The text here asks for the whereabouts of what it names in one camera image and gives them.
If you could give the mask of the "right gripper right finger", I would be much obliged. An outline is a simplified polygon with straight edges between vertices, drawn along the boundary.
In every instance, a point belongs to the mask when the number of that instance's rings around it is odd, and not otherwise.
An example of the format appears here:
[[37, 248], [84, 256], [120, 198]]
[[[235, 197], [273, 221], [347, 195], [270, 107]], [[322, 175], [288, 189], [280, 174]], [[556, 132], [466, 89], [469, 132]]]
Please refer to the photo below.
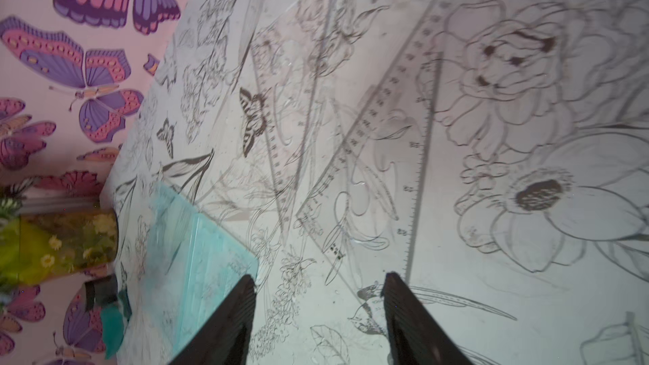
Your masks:
[[381, 296], [393, 363], [399, 365], [471, 365], [395, 272], [385, 276]]

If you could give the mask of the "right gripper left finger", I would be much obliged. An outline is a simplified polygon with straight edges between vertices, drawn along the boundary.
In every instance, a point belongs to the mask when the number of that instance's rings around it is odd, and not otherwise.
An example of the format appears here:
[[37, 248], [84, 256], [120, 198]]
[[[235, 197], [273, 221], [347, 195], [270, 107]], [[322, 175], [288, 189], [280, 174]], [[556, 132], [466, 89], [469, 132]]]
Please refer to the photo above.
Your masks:
[[256, 297], [255, 281], [246, 274], [171, 365], [245, 365]]

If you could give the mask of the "clear triangle ruler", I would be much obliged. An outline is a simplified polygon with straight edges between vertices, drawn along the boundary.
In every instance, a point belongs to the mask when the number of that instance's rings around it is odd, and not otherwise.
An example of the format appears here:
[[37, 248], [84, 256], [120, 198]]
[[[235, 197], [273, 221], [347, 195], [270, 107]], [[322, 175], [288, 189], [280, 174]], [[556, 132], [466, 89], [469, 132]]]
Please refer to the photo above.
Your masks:
[[326, 286], [357, 291], [409, 274], [439, 93], [437, 35], [451, 5], [430, 1], [297, 213], [326, 262]]
[[253, 40], [281, 243], [292, 227], [311, 109], [336, 0], [298, 0]]

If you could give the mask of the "yellow-green flower vase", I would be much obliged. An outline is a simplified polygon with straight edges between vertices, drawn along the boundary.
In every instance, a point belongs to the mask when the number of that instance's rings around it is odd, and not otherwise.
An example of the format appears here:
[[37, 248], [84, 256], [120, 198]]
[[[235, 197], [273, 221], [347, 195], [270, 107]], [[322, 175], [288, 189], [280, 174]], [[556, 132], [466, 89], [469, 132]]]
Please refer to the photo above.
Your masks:
[[106, 265], [118, 253], [111, 210], [20, 214], [21, 201], [1, 199], [1, 287], [34, 286]]

